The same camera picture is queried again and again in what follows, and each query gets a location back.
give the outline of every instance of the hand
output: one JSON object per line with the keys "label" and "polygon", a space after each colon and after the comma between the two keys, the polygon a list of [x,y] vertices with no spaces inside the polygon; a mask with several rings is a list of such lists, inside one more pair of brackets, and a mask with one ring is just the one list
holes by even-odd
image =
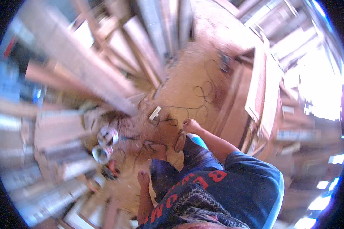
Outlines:
{"label": "hand", "polygon": [[182,125],[183,125],[184,130],[193,134],[197,134],[203,130],[202,127],[199,125],[199,123],[197,123],[196,120],[193,120],[191,118],[185,119]]}
{"label": "hand", "polygon": [[149,188],[149,174],[145,171],[139,171],[138,173],[138,182],[141,188]]}

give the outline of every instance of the shirt sleeve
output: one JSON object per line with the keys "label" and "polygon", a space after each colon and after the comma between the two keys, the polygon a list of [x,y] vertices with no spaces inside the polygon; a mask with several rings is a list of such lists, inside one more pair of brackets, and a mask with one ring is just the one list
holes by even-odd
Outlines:
{"label": "shirt sleeve", "polygon": [[235,173],[253,173],[280,181],[281,172],[269,163],[236,151],[227,156],[225,170]]}

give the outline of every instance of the person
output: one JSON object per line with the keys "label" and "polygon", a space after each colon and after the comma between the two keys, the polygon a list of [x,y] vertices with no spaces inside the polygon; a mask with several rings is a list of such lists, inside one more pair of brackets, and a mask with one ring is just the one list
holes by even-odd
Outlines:
{"label": "person", "polygon": [[166,157],[151,162],[156,207],[149,192],[149,174],[138,173],[138,228],[271,228],[283,200],[282,173],[241,153],[193,119],[186,119],[183,128],[188,134],[181,172]]}

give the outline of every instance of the blue t-shirt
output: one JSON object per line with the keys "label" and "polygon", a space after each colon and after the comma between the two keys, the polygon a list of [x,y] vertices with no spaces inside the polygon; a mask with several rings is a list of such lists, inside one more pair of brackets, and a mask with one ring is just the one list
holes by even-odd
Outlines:
{"label": "blue t-shirt", "polygon": [[176,214],[212,216],[212,212],[220,222],[233,222],[236,226],[243,223],[241,227],[246,225],[251,229],[271,228],[278,217],[283,194],[283,175],[277,168],[233,152],[226,158],[225,170],[194,171],[186,175],[139,228],[167,228],[166,225],[175,222],[188,222],[181,220],[186,217],[176,218]]}

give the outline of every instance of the wooden floor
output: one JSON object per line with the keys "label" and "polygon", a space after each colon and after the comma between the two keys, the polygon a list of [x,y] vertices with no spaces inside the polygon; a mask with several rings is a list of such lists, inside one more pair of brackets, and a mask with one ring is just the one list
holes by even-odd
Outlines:
{"label": "wooden floor", "polygon": [[[114,147],[119,180],[109,181],[112,196],[119,206],[137,214],[140,188],[139,170],[149,171],[153,154],[143,148],[143,141],[165,144],[168,161],[178,170],[183,165],[183,153],[173,148],[185,118],[196,119],[210,130],[227,93],[234,69],[229,74],[220,71],[218,50],[228,56],[247,52],[257,36],[214,1],[196,1],[196,41],[180,50],[178,61],[167,69],[168,80],[155,100],[149,94],[140,103],[138,116],[115,121],[120,136],[132,138],[119,141]],[[149,115],[161,106],[160,122],[150,123]],[[152,200],[155,193],[150,185]]]}

